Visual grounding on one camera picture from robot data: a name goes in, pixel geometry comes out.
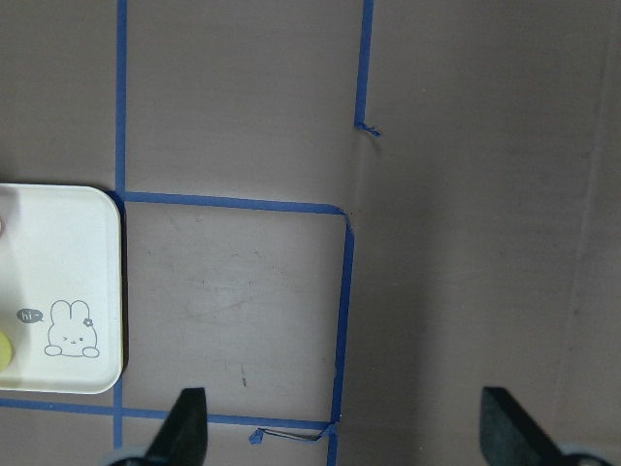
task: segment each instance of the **bunny illustration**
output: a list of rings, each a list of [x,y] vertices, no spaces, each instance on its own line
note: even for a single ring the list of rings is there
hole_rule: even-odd
[[[97,357],[97,333],[83,301],[56,301],[51,305],[48,356]]]

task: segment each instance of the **white tray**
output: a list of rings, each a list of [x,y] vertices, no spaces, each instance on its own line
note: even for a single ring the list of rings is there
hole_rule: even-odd
[[[0,183],[0,389],[100,393],[122,368],[120,220],[103,192]]]

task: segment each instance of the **yellow object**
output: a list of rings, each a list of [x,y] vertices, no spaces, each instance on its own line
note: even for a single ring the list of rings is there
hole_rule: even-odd
[[[0,332],[0,372],[4,371],[13,358],[13,347],[11,340],[3,332]]]

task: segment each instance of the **speech bubble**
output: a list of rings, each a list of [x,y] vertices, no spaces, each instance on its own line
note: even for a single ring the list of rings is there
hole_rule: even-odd
[[[43,313],[36,309],[20,309],[17,318],[23,323],[35,323],[43,320]]]

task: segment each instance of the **blue tape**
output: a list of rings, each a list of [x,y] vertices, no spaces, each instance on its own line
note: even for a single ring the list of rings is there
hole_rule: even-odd
[[[367,88],[369,85],[369,64],[371,62],[371,36],[373,33],[374,0],[364,0],[362,7],[362,29],[360,32],[360,55],[358,58],[358,80],[356,83],[356,107],[353,124],[377,138],[381,133],[374,126],[365,123],[367,112]]]
[[[282,432],[278,430],[266,429],[259,427],[248,437],[248,441],[251,445],[260,445],[263,442],[264,435],[271,435],[273,437],[279,437],[282,439],[293,440],[295,442],[305,442],[307,444],[314,444],[319,442],[324,437],[336,434],[337,424],[329,424],[317,435],[298,434],[291,432]]]
[[[198,196],[189,194],[165,194],[161,192],[125,193],[127,202],[148,202],[152,204],[182,204],[185,206],[226,207],[252,211],[297,212],[301,214],[326,214],[344,216],[343,209],[329,204],[307,202],[266,201],[260,199],[240,199],[233,197]]]
[[[109,406],[77,405],[71,403],[50,403],[46,401],[14,400],[0,398],[0,407],[19,408],[22,410],[49,411],[55,413],[72,413],[76,415],[111,416],[113,408]]]
[[[123,416],[138,417],[143,419],[164,419],[168,415],[167,411],[162,410],[141,410],[134,408],[123,408]],[[270,427],[281,427],[291,429],[323,430],[329,422],[316,420],[299,419],[278,419],[275,417],[251,417],[251,416],[225,416],[209,415],[210,424],[233,424],[233,425],[267,425]]]
[[[335,377],[332,388],[331,422],[341,420],[343,401],[343,380],[345,372],[345,350],[347,347],[347,321],[349,318],[349,299],[353,273],[353,255],[355,238],[349,222],[345,226],[345,244],[343,251],[343,274],[341,275],[341,301],[339,304],[339,322],[337,324],[337,348],[335,356]]]
[[[334,433],[328,441],[328,460],[327,466],[337,466],[337,452],[339,451],[339,434]]]
[[[127,120],[127,0],[116,3],[116,136],[115,191],[125,193],[125,131]]]
[[[123,377],[114,385],[113,392],[113,442],[114,449],[123,447]]]

